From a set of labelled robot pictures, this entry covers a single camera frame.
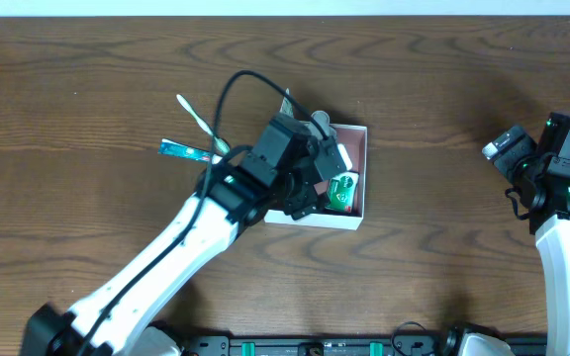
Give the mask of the green white toothbrush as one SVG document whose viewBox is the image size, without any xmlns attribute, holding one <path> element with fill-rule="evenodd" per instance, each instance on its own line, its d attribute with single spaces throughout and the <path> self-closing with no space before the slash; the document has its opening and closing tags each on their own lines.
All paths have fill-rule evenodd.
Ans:
<svg viewBox="0 0 570 356">
<path fill-rule="evenodd" d="M 176 99 L 180 106 L 195 120 L 200 129 L 215 141 L 216 150 L 221 154 L 229 153 L 230 146 L 215 134 L 213 128 L 194 110 L 192 105 L 181 94 L 177 94 Z"/>
</svg>

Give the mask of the white floral cone tube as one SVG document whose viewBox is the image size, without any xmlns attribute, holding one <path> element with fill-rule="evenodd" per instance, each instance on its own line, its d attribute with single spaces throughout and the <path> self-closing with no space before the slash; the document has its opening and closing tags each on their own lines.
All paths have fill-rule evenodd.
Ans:
<svg viewBox="0 0 570 356">
<path fill-rule="evenodd" d="M 294 107 L 287 97 L 284 97 L 282 99 L 279 112 L 292 118 L 295 117 Z"/>
</svg>

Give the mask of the teal toothpaste tube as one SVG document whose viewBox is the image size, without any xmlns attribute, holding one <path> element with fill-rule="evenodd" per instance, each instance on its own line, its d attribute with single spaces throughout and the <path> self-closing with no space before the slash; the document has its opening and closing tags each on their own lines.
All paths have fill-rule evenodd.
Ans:
<svg viewBox="0 0 570 356">
<path fill-rule="evenodd" d="M 178 143 L 167 138 L 161 141 L 158 153 L 205 163 L 212 161 L 214 164 L 219 163 L 222 159 L 220 155 L 213 154 L 210 156 L 208 151 Z"/>
</svg>

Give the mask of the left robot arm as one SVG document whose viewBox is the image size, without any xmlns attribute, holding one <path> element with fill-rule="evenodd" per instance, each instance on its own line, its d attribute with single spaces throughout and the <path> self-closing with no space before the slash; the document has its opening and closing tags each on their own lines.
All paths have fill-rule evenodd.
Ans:
<svg viewBox="0 0 570 356">
<path fill-rule="evenodd" d="M 44 305 L 24 330 L 24 355 L 128 355 L 159 311 L 206 263 L 279 205 L 298 220 L 317 184 L 348 168 L 331 148 L 242 145 L 209 164 L 173 221 L 121 272 L 64 314 Z"/>
</svg>

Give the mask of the green white soap box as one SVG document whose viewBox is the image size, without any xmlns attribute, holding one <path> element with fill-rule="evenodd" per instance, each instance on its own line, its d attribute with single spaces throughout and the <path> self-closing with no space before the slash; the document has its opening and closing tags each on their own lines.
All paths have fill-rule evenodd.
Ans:
<svg viewBox="0 0 570 356">
<path fill-rule="evenodd" d="M 327 189 L 328 202 L 326 209 L 339 213 L 353 212 L 359 174 L 356 172 L 343 172 L 334 176 Z"/>
</svg>

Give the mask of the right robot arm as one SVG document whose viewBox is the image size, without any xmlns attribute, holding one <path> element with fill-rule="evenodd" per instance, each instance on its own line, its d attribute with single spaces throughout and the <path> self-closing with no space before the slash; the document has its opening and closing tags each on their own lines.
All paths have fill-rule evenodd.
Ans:
<svg viewBox="0 0 570 356">
<path fill-rule="evenodd" d="M 508 180 L 505 195 L 527 211 L 545 283 L 547 332 L 501 336 L 491 328 L 460 323 L 440 344 L 442 355 L 570 355 L 570 124 L 546 123 L 539 141 L 514 126 L 482 150 Z"/>
</svg>

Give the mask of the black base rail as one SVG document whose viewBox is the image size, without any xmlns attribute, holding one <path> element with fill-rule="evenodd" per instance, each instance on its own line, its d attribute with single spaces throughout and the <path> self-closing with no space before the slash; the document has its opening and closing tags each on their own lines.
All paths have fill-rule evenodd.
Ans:
<svg viewBox="0 0 570 356">
<path fill-rule="evenodd" d="M 193 336 L 183 343 L 184 356 L 394 356 L 439 355 L 441 338 L 406 331 L 388 337 L 277 338 Z"/>
</svg>

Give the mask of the blue hand soap bottle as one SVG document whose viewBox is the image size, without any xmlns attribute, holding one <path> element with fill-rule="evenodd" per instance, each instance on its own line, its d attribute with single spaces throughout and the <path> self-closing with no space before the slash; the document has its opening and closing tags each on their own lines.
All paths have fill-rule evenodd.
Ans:
<svg viewBox="0 0 570 356">
<path fill-rule="evenodd" d="M 318 140 L 324 140 L 325 136 L 337 138 L 336 131 L 331 126 L 330 116 L 325 111 L 315 111 L 307 123 L 307 128 Z"/>
</svg>

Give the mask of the white box with pink interior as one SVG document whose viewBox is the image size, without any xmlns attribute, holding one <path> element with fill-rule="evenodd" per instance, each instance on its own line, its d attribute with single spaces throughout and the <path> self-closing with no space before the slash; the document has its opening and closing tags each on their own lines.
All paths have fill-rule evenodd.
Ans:
<svg viewBox="0 0 570 356">
<path fill-rule="evenodd" d="M 294 221 L 282 211 L 269 210 L 264 217 L 266 223 L 292 224 L 298 226 L 325 227 L 335 229 L 357 230 L 364 219 L 366 167 L 367 167 L 367 139 L 368 131 L 364 126 L 332 124 L 336 130 L 337 141 L 345 146 L 351 162 L 352 170 L 358 174 L 357 191 L 354 206 L 350 213 L 340 214 L 335 211 L 323 211 Z"/>
</svg>

